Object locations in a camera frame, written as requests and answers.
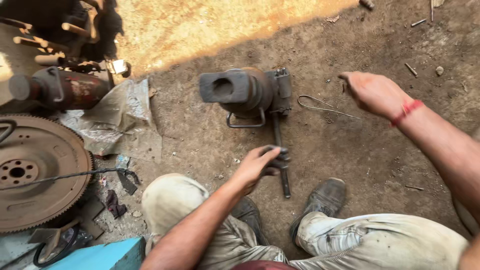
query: dirty shoe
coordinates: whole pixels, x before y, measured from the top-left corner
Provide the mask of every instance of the dirty shoe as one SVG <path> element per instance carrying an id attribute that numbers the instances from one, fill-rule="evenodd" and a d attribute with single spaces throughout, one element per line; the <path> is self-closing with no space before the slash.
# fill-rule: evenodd
<path id="1" fill-rule="evenodd" d="M 301 220 L 310 212 L 322 212 L 330 218 L 334 218 L 345 201 L 345 182 L 337 178 L 328 178 L 312 190 L 308 197 L 307 206 L 297 219 L 290 225 L 290 236 L 293 244 L 297 237 L 297 231 Z"/>
<path id="2" fill-rule="evenodd" d="M 260 211 L 255 203 L 248 197 L 244 196 L 232 209 L 232 216 L 240 221 L 245 222 L 253 229 L 259 245 L 268 245 L 268 241 L 262 232 L 260 225 Z"/>

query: dirt ground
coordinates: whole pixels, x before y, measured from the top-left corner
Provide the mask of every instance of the dirt ground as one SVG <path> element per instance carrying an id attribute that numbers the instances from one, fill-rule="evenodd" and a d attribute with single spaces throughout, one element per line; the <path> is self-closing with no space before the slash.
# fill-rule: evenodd
<path id="1" fill-rule="evenodd" d="M 151 107 L 163 136 L 163 150 L 160 165 L 131 160 L 130 169 L 142 181 L 133 196 L 122 190 L 113 175 L 108 175 L 107 187 L 98 183 L 90 187 L 102 200 L 106 190 L 113 188 L 128 207 L 117 220 L 108 211 L 100 214 L 97 221 L 106 233 L 98 242 L 147 234 L 143 216 L 132 213 L 141 211 L 142 191 L 156 177 L 183 173 L 213 192 L 237 169 L 234 159 L 273 143 L 271 125 L 230 129 L 225 124 L 226 112 L 200 99 L 201 73 L 245 66 L 264 71 L 287 67 L 292 74 L 292 111 L 281 124 L 283 142 L 292 158 L 292 197 L 283 197 L 277 177 L 265 177 L 250 194 L 260 209 L 270 244 L 284 249 L 288 259 L 308 257 L 291 243 L 288 228 L 301 214 L 310 191 L 331 176 L 347 183 L 340 218 L 373 213 L 418 215 L 468 237 L 435 168 L 386 120 L 360 111 L 350 97 L 342 95 L 337 75 L 354 70 L 383 74 L 472 133 L 480 122 L 476 88 L 480 79 L 475 75 L 480 62 L 480 2 L 446 0 L 435 9 L 433 23 L 428 20 L 416 27 L 410 24 L 429 18 L 427 0 L 377 0 L 372 12 L 351 0 L 334 6 L 318 0 L 314 8 L 305 1 L 281 3 L 279 8 L 272 8 L 276 2 L 268 2 L 271 6 L 263 5 L 258 14 L 264 15 L 258 16 L 249 13 L 255 6 L 219 5 L 212 0 L 202 4 L 118 0 L 115 21 L 120 25 L 114 27 L 119 34 L 110 36 L 109 41 L 115 38 L 116 43 L 109 54 L 129 61 L 135 78 L 148 78 L 150 87 L 156 89 Z M 340 9 L 335 23 L 323 17 L 334 16 Z M 193 21 L 199 28 L 192 28 Z M 418 78 L 405 67 L 406 62 L 416 68 Z M 437 66 L 444 68 L 442 76 L 436 75 Z M 298 95 L 319 98 L 361 120 L 301 107 Z M 96 164 L 111 167 L 114 161 L 97 160 Z M 406 184 L 425 190 L 406 188 Z"/>

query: dirty pants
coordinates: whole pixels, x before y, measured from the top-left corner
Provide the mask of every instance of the dirty pants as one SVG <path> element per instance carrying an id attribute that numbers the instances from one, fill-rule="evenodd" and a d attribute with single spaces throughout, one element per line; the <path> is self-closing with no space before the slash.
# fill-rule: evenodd
<path id="1" fill-rule="evenodd" d="M 158 177 L 142 198 L 148 229 L 165 235 L 208 196 L 203 186 L 181 174 Z M 342 220 L 312 212 L 302 219 L 297 238 L 312 258 L 288 261 L 280 248 L 258 245 L 253 230 L 228 215 L 198 269 L 224 270 L 245 261 L 273 260 L 302 270 L 455 270 L 468 245 L 443 225 L 400 214 Z"/>

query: flywheel ring gear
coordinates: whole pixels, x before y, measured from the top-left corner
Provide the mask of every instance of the flywheel ring gear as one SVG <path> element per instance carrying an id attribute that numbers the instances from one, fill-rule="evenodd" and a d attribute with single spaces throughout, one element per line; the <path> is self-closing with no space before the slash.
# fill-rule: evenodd
<path id="1" fill-rule="evenodd" d="M 0 143 L 0 187 L 47 177 L 90 171 L 93 158 L 81 137 L 51 120 L 0 115 L 17 127 Z M 8 125 L 0 124 L 0 133 Z M 70 208 L 84 193 L 91 175 L 0 191 L 0 233 L 43 224 Z"/>

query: dusty floor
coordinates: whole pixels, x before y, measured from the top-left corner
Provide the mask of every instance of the dusty floor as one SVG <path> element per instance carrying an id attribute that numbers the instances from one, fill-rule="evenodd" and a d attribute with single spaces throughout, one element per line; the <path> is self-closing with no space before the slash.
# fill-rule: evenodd
<path id="1" fill-rule="evenodd" d="M 349 97 L 342 95 L 336 76 L 352 70 L 384 74 L 471 133 L 480 121 L 480 93 L 476 89 L 480 83 L 476 76 L 480 60 L 480 16 L 476 14 L 480 13 L 480 2 L 447 0 L 435 9 L 433 23 L 411 28 L 409 24 L 429 16 L 428 1 L 376 1 L 373 12 L 354 6 L 341 11 L 336 23 L 313 18 L 290 27 L 280 25 L 272 37 L 243 41 L 213 56 L 191 60 L 191 51 L 179 53 L 177 59 L 163 53 L 188 43 L 166 40 L 168 33 L 152 35 L 157 29 L 163 31 L 158 25 L 164 25 L 165 20 L 180 24 L 182 18 L 188 21 L 198 16 L 189 14 L 188 7 L 172 9 L 165 17 L 164 13 L 159 15 L 154 5 L 157 1 L 118 2 L 116 10 L 122 18 L 124 36 L 117 36 L 117 57 L 128 60 L 134 74 L 148 77 L 150 87 L 157 89 L 151 99 L 152 111 L 164 140 L 161 165 L 131 162 L 131 168 L 143 181 L 134 196 L 121 191 L 113 179 L 109 182 L 122 194 L 122 203 L 128 205 L 129 212 L 115 221 L 107 212 L 99 217 L 112 230 L 104 234 L 102 241 L 146 232 L 142 217 L 130 214 L 140 209 L 141 190 L 157 176 L 183 173 L 214 191 L 238 167 L 234 159 L 242 159 L 251 148 L 273 142 L 271 126 L 254 130 L 227 128 L 225 111 L 217 104 L 201 101 L 199 74 L 232 66 L 262 70 L 288 67 L 293 75 L 292 112 L 282 123 L 283 141 L 292 157 L 292 198 L 283 198 L 276 177 L 263 179 L 250 195 L 261 211 L 270 243 L 283 248 L 289 259 L 308 256 L 294 248 L 288 227 L 301 213 L 312 188 L 330 176 L 348 185 L 341 218 L 370 213 L 412 214 L 467 235 L 453 210 L 448 189 L 425 156 L 398 130 L 388 128 L 387 121 L 357 109 Z M 248 38 L 235 37 L 232 43 Z M 212 53 L 202 46 L 196 52 Z M 174 65 L 161 70 L 166 68 L 159 62 L 162 57 Z M 408 71 L 405 62 L 417 69 L 418 78 Z M 440 77 L 435 74 L 437 66 L 445 69 Z M 296 102 L 301 94 L 321 98 L 361 120 L 303 108 Z M 404 187 L 406 184 L 425 190 L 409 189 Z M 99 193 L 104 199 L 105 189 Z"/>

